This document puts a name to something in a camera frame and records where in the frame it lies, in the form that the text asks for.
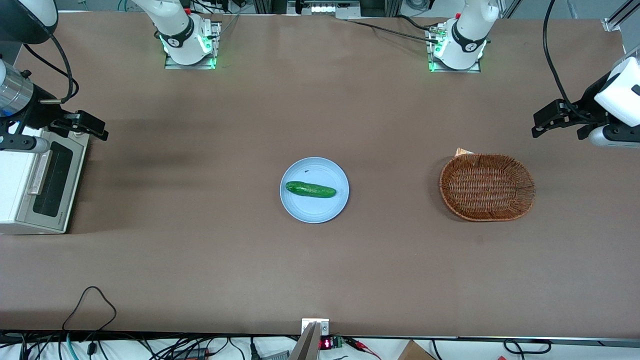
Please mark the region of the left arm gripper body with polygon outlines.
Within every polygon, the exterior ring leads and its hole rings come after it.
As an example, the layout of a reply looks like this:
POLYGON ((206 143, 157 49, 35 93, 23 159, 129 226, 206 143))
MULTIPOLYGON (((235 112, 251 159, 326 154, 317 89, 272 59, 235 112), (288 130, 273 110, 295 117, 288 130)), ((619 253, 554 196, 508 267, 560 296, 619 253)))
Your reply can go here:
POLYGON ((640 125, 639 58, 628 56, 587 87, 582 109, 590 116, 607 112, 627 126, 640 125))

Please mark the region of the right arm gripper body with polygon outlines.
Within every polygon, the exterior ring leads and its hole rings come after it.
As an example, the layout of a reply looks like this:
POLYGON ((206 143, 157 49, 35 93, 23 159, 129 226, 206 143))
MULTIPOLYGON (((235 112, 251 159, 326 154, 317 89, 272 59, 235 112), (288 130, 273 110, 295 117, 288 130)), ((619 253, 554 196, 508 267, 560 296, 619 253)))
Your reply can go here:
POLYGON ((41 104, 38 100, 11 101, 9 103, 9 126, 17 124, 11 134, 21 134, 28 127, 35 130, 44 128, 61 137, 67 136, 67 131, 53 127, 53 123, 64 118, 64 110, 58 104, 41 104))

